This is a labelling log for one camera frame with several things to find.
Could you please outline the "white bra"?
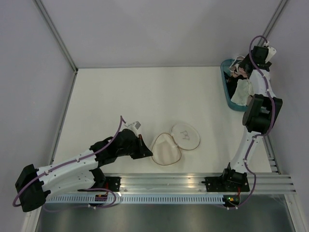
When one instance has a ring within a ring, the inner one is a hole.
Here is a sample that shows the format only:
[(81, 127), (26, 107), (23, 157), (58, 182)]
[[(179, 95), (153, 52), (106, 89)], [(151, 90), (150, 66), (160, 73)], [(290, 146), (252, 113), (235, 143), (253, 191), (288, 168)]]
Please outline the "white bra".
[(245, 59), (244, 56), (237, 56), (229, 66), (229, 71), (231, 73), (238, 73), (240, 63)]

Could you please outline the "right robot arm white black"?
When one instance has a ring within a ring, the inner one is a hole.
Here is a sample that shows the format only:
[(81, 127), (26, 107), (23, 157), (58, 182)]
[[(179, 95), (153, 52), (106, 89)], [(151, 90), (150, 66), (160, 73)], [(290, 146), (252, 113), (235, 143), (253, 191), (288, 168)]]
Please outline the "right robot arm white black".
[(249, 162), (261, 139), (273, 128), (283, 105), (283, 100), (276, 97), (270, 84), (269, 57), (274, 54), (275, 50), (267, 45), (254, 46), (239, 64), (248, 76), (253, 95), (242, 118), (244, 133), (237, 152), (214, 185), (217, 192), (252, 190), (247, 178), (253, 173)]

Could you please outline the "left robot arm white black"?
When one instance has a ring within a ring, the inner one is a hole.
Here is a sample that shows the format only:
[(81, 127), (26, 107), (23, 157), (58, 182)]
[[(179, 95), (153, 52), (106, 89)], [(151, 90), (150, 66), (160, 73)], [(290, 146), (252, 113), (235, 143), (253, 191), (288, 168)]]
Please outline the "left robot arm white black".
[(101, 191), (106, 179), (102, 166), (123, 156), (136, 160), (152, 155), (141, 135), (124, 129), (114, 137), (96, 142), (84, 153), (59, 164), (40, 168), (33, 164), (25, 166), (15, 183), (17, 196), (13, 206), (21, 207), (23, 212), (30, 212), (61, 194), (91, 189)]

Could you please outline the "round white mesh laundry bag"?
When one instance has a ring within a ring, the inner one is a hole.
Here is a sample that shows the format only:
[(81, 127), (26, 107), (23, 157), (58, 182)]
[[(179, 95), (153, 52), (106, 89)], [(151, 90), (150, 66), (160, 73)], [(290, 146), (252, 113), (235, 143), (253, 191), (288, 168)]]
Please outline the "round white mesh laundry bag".
[(171, 166), (182, 159), (183, 151), (192, 151), (200, 145), (198, 131), (187, 123), (177, 123), (170, 132), (163, 132), (151, 144), (152, 161), (159, 166)]

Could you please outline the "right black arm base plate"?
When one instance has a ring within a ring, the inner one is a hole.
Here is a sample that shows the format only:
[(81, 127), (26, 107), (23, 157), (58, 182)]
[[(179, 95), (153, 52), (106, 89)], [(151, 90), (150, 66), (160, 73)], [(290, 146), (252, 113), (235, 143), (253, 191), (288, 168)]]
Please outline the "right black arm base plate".
[(223, 179), (222, 176), (208, 176), (201, 182), (205, 185), (207, 192), (249, 192), (248, 179)]

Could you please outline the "pink satin bra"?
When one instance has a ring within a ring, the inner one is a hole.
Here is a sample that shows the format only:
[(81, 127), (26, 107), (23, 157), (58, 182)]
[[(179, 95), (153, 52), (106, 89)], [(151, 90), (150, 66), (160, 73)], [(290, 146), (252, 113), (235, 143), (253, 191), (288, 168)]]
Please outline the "pink satin bra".
[(243, 78), (248, 78), (248, 74), (245, 72), (243, 68), (237, 68), (236, 74), (238, 76), (242, 76)]

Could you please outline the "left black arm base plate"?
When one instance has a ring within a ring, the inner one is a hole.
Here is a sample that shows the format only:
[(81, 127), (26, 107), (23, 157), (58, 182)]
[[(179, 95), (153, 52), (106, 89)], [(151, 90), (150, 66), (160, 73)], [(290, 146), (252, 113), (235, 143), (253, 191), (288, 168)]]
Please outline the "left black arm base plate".
[(105, 191), (106, 189), (112, 192), (119, 192), (121, 186), (121, 177), (119, 176), (108, 176), (102, 185), (95, 184), (89, 189), (79, 189), (79, 192), (91, 192), (91, 191)]

